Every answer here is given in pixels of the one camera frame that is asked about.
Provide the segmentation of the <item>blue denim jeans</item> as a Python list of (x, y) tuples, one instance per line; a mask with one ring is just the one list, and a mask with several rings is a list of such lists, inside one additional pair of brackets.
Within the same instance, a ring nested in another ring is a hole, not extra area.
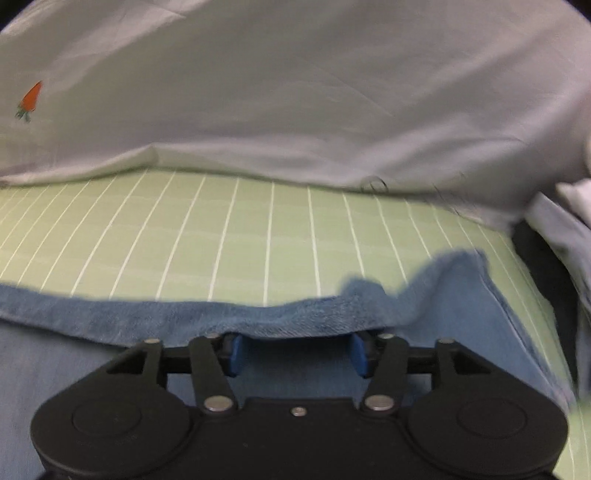
[(489, 275), (478, 250), (445, 253), (403, 289), (363, 279), (335, 296), (270, 307), (221, 302), (105, 301), (1, 288), (1, 475), (30, 479), (41, 465), (29, 439), (35, 410), (48, 398), (148, 338), (183, 346), (200, 334), (236, 332), (256, 351), (240, 395), (345, 396), (362, 386), (335, 338), (382, 330), (414, 346), (453, 338), (569, 409), (560, 378)]

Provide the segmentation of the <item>green grid cutting mat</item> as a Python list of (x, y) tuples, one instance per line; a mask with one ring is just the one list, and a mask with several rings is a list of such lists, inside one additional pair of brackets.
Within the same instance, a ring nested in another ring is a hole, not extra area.
[(93, 298), (266, 305), (363, 276), (394, 290), (452, 249), (480, 249), (554, 372), (554, 312), (510, 238), (431, 204), (259, 180), (140, 170), (1, 191), (1, 279)]

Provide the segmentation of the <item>black crumpled garment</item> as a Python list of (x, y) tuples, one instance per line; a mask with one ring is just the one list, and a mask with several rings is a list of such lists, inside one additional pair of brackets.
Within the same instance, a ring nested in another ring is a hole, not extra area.
[(573, 279), (551, 246), (527, 221), (521, 220), (513, 226), (511, 240), (537, 289), (552, 306), (556, 332), (576, 395), (588, 397), (588, 375), (578, 359), (582, 330), (579, 295)]

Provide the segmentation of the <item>grey printed backdrop cloth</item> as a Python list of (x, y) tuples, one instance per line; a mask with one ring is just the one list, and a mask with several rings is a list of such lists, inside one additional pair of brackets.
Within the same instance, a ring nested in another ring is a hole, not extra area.
[(1, 33), (1, 180), (139, 167), (410, 195), (502, 228), (583, 177), (564, 1), (35, 1)]

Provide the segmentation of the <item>grey folded garment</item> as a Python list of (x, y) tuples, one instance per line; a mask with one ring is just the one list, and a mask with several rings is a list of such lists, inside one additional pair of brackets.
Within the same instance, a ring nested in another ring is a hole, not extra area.
[(526, 220), (566, 266), (590, 322), (590, 179), (558, 183), (556, 194), (538, 193)]

